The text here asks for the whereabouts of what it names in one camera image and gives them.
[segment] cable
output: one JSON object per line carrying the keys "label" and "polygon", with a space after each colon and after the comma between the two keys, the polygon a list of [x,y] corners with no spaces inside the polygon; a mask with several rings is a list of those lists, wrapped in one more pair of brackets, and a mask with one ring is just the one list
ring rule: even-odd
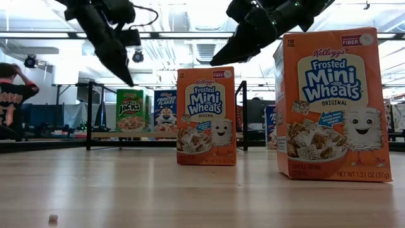
{"label": "cable", "polygon": [[156,10],[154,10],[154,9],[147,8],[147,7],[143,7],[143,6],[137,6],[137,5],[135,5],[134,3],[132,3],[132,6],[133,6],[134,8],[138,8],[138,9],[141,9],[141,10],[148,10],[148,11],[154,13],[156,16],[155,16],[155,18],[154,18],[151,22],[149,22],[149,23],[140,24],[140,25],[131,25],[131,26],[129,27],[129,29],[131,29],[132,27],[143,27],[143,26],[151,25],[151,24],[153,24],[153,23],[159,18],[159,13],[158,13]]}

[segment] black robotic arm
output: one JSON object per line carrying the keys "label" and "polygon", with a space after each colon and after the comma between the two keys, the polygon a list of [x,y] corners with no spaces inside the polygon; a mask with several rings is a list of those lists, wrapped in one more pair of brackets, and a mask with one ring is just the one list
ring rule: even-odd
{"label": "black robotic arm", "polygon": [[227,15],[238,26],[228,43],[214,56],[211,66],[249,61],[260,49],[300,26],[306,32],[314,17],[335,0],[232,0]]}
{"label": "black robotic arm", "polygon": [[129,59],[125,47],[141,45],[139,31],[122,30],[126,23],[135,21],[134,5],[129,0],[55,1],[67,7],[66,20],[77,19],[93,44],[100,62],[126,84],[134,86],[128,70]]}
{"label": "black robotic arm", "polygon": [[[77,19],[93,44],[100,62],[129,86],[127,46],[140,46],[137,29],[122,30],[135,20],[129,0],[55,0],[67,7],[66,20]],[[249,61],[260,49],[299,25],[306,32],[314,17],[335,0],[232,0],[227,15],[239,25],[228,43],[212,59],[212,66]]]}

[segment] green cereal box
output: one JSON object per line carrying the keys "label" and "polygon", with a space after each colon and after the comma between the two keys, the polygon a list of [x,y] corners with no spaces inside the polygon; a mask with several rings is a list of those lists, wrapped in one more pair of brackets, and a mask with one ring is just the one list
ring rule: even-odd
{"label": "green cereal box", "polygon": [[116,130],[142,132],[145,128],[145,92],[119,89],[116,91]]}
{"label": "green cereal box", "polygon": [[149,95],[146,95],[146,100],[145,100],[145,131],[150,132],[151,131],[151,112],[152,112],[152,99]]}

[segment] person's arm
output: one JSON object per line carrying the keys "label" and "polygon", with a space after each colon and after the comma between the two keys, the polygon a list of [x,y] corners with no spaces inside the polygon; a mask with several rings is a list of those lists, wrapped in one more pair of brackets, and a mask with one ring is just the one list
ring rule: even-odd
{"label": "person's arm", "polygon": [[17,74],[21,77],[25,85],[29,86],[34,84],[30,79],[27,78],[27,76],[25,76],[20,66],[18,66],[17,64],[13,65],[17,69]]}
{"label": "person's arm", "polygon": [[31,98],[35,96],[39,92],[39,88],[37,85],[35,85],[30,79],[28,79],[27,76],[22,72],[21,68],[17,65],[14,64],[15,68],[17,69],[17,74],[21,77],[25,85],[20,85],[22,95],[23,95],[23,100],[27,100],[28,98]]}

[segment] orange cereal box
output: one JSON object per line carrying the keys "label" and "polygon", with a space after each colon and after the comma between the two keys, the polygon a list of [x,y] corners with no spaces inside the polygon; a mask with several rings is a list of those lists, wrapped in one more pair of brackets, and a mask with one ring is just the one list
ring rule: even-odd
{"label": "orange cereal box", "polygon": [[279,170],[391,181],[377,30],[286,34],[274,59]]}
{"label": "orange cereal box", "polygon": [[233,67],[182,69],[177,79],[177,163],[235,165]]}

